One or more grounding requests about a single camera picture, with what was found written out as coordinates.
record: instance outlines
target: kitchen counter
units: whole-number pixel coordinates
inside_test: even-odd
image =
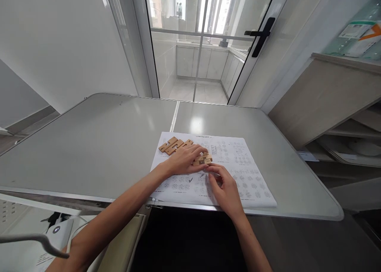
[[[179,41],[179,40],[177,40],[176,45],[177,46],[193,47],[193,48],[200,47],[200,43],[198,43],[198,42],[188,42],[188,41],[185,42],[185,41]],[[203,49],[212,49],[212,50],[223,50],[223,51],[231,52],[238,59],[240,59],[243,63],[245,62],[246,57],[247,57],[247,54],[244,54],[239,49],[232,48],[232,47],[229,47],[229,46],[227,48],[225,48],[225,47],[221,47],[221,46],[219,46],[217,44],[202,44],[202,48]]]

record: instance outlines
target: left hand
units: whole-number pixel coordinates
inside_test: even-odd
[[[201,152],[207,153],[208,150],[199,144],[192,144],[177,149],[171,157],[162,164],[168,171],[169,176],[196,173],[204,170],[208,165],[192,166],[193,160],[200,155]]]

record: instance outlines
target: glass door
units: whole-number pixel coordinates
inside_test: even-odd
[[[285,1],[145,0],[160,98],[234,105]]]

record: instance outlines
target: right hand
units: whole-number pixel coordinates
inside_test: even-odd
[[[223,211],[226,212],[233,222],[246,217],[239,197],[237,184],[226,168],[218,164],[210,164],[206,170],[220,175],[220,177],[215,177],[214,174],[209,173],[209,182],[213,194]],[[217,180],[222,182],[221,187],[217,184]]]

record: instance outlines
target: instruction sheet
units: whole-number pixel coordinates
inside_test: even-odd
[[[243,207],[275,207],[277,202],[271,194],[245,139],[207,135],[162,132],[157,148],[175,136],[192,140],[207,148],[213,163],[225,166],[235,179]],[[151,171],[169,156],[156,149]],[[208,173],[200,171],[188,175],[174,175],[166,179],[151,197],[172,203],[218,205],[209,184]]]

